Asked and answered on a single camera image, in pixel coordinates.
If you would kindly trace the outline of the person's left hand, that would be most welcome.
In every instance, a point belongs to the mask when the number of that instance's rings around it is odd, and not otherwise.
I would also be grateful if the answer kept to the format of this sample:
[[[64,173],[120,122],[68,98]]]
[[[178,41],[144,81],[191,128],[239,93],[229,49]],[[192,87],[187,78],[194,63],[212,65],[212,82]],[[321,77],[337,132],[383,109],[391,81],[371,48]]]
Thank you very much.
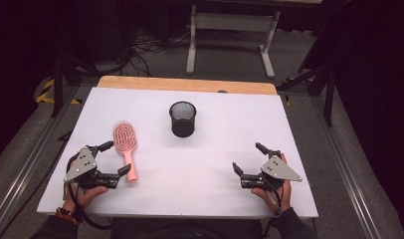
[[[77,192],[74,187],[72,187],[72,189],[67,188],[66,200],[64,201],[63,208],[71,213],[77,209],[77,205],[86,209],[96,197],[106,192],[108,192],[108,189],[104,186],[86,189],[84,193]]]

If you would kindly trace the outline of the aluminium floor rail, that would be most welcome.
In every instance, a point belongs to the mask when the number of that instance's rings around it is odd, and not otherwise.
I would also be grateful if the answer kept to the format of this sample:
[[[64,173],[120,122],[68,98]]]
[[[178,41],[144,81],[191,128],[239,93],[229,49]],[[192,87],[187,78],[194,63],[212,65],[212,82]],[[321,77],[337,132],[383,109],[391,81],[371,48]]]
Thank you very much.
[[[0,237],[3,235],[5,228],[9,225],[9,221],[13,218],[13,211],[16,204],[27,187],[35,169],[40,163],[41,158],[48,147],[49,140],[54,134],[59,121],[68,108],[68,105],[77,94],[78,89],[78,87],[69,87],[66,90],[66,93],[60,99],[60,108],[58,110],[55,109],[57,113],[53,117],[48,118],[43,130],[39,134],[39,138],[35,141],[28,156],[20,157],[15,155],[15,158],[20,160],[22,167],[19,169],[18,173],[13,176],[13,180],[8,186],[7,192],[4,194],[4,198],[0,203]]]
[[[349,168],[340,142],[337,139],[333,128],[329,126],[327,121],[325,120],[324,109],[321,100],[317,97],[313,97],[310,99],[310,101],[316,114],[318,115],[320,124],[322,125],[322,128],[325,131],[330,147],[332,148],[336,167],[342,178],[342,181],[350,198],[351,204],[359,219],[360,225],[364,231],[366,238],[382,239],[380,233],[378,232],[377,226],[371,216],[369,208],[366,204],[364,194]]]

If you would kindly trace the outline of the white table cover sheet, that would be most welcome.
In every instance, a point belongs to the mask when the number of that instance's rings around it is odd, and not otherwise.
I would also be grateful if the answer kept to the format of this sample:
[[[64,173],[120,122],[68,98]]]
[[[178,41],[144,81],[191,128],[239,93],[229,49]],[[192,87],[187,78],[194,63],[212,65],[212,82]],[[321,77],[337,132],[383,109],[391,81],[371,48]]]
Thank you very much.
[[[189,102],[197,111],[188,137],[172,132],[170,107]],[[112,138],[114,125],[129,121],[137,138],[132,159],[137,180],[121,179],[116,189],[96,198],[89,214],[130,217],[267,218],[264,202],[240,185],[235,162],[257,174],[267,158],[256,142],[283,152],[303,174],[282,100],[272,95],[91,90],[68,144],[38,205],[52,214],[63,203],[69,159],[85,145]]]

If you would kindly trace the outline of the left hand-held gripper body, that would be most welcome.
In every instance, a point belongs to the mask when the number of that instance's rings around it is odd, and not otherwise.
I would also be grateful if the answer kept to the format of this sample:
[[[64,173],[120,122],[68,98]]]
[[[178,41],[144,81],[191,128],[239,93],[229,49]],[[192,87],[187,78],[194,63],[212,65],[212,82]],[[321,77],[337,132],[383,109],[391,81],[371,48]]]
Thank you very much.
[[[115,189],[118,185],[119,175],[102,173],[98,170],[96,161],[98,145],[84,146],[68,163],[64,182],[76,183],[83,189],[92,189],[98,186]]]

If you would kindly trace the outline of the black metal stand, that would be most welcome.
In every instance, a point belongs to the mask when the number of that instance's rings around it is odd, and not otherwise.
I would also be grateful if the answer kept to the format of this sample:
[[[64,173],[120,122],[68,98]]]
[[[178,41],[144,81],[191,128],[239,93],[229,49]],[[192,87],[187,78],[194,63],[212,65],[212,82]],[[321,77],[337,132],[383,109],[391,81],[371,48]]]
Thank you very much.
[[[52,117],[55,118],[61,111],[64,102],[63,81],[66,81],[69,86],[77,87],[82,82],[79,68],[84,69],[93,77],[102,77],[102,72],[91,65],[80,61],[70,54],[59,55],[54,61],[54,95],[55,102],[53,107]]]
[[[323,89],[326,89],[325,102],[323,107],[323,117],[328,126],[332,126],[331,113],[334,96],[335,79],[333,76],[333,65],[325,64],[307,71],[300,76],[282,83],[277,86],[278,92],[286,92],[290,88],[301,84],[302,82],[312,79],[312,82],[307,87],[307,94],[309,96],[318,97]]]

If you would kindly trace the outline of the yellow black hazard tape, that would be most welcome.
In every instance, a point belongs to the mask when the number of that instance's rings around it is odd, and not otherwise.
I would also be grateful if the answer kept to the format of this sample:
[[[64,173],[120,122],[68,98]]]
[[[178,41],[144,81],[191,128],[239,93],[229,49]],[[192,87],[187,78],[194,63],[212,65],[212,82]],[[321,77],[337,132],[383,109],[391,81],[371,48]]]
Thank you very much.
[[[45,81],[44,85],[40,88],[38,94],[35,97],[35,101],[40,104],[54,104],[55,99],[49,96],[50,90],[55,85],[54,79],[48,79]]]

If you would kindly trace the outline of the wooden table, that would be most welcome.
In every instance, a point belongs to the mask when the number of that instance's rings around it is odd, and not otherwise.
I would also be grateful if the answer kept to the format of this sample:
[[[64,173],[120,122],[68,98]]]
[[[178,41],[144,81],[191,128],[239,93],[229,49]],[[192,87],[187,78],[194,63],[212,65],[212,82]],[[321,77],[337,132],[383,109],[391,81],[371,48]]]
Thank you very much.
[[[185,91],[217,93],[226,90],[229,94],[273,95],[276,87],[270,83],[247,83],[216,80],[168,79],[147,77],[103,76],[99,88]]]

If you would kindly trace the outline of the pink hairbrush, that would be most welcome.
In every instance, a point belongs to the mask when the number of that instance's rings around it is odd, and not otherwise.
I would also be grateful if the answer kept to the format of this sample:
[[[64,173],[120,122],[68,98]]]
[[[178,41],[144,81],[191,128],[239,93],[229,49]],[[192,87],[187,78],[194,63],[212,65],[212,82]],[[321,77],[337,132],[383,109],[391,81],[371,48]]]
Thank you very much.
[[[119,121],[114,125],[112,134],[116,150],[123,155],[125,164],[130,166],[130,171],[126,175],[127,181],[136,181],[137,173],[132,152],[137,148],[137,139],[133,126],[128,121]]]

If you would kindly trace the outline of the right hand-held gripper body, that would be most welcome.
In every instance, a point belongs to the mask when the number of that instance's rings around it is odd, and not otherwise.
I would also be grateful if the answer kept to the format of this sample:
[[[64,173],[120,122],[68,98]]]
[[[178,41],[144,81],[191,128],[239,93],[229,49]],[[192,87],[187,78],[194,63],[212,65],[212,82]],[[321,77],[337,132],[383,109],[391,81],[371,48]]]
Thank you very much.
[[[285,180],[302,182],[303,179],[291,169],[282,159],[279,150],[268,150],[269,160],[261,166],[258,174],[245,174],[240,170],[242,188],[261,188],[267,191],[279,189]]]

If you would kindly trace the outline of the white metal desk frame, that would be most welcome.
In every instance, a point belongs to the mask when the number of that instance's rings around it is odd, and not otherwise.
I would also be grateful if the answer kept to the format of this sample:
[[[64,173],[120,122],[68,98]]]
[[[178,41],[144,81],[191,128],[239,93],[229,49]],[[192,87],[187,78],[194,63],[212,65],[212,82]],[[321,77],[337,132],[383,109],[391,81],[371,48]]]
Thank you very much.
[[[190,45],[188,49],[186,73],[194,73],[196,61],[196,30],[222,30],[266,33],[266,41],[259,46],[259,52],[264,64],[266,75],[272,79],[276,74],[269,56],[273,37],[276,33],[281,12],[275,11],[271,16],[237,15],[224,13],[205,13],[191,7],[190,16]]]

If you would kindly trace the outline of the black mesh pen holder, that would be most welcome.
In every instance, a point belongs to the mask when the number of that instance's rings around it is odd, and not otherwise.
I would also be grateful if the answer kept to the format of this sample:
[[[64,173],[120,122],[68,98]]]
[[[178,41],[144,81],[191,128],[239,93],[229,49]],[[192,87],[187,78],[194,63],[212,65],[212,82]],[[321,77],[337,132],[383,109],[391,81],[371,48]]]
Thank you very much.
[[[189,102],[176,102],[169,109],[172,132],[178,137],[188,137],[195,130],[196,108]]]

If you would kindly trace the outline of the person's lap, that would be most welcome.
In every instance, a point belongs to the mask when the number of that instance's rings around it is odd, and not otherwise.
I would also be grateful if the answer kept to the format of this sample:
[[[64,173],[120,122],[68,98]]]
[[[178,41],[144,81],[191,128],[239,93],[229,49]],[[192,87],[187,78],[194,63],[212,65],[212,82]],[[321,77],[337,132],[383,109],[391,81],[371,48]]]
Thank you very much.
[[[114,218],[110,239],[262,239],[259,220]]]

